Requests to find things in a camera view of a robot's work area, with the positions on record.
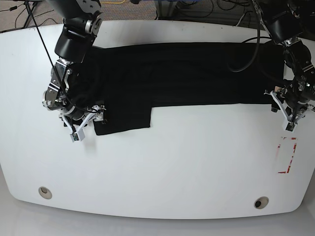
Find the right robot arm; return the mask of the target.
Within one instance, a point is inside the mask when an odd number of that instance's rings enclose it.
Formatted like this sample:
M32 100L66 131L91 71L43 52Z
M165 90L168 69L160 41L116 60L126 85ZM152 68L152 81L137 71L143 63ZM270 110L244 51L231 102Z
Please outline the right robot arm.
M97 76L85 71L83 61L92 48L102 23L98 0L50 0L63 18L63 29L55 46L58 60L52 66L51 81L43 94L43 106L59 111L72 141L82 141L90 121L105 120L105 106L97 98Z

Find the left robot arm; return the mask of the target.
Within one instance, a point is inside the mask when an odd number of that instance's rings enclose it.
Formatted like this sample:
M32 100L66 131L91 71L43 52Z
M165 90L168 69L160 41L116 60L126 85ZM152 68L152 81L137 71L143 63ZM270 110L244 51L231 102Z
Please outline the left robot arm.
M252 5L273 42L283 46L285 63L294 75L288 84L282 88L275 87L268 93L274 100L272 111L282 112L283 128L292 132L300 119L315 110L309 103L315 99L315 67L311 62L311 52L298 37L302 28L287 1L254 0Z

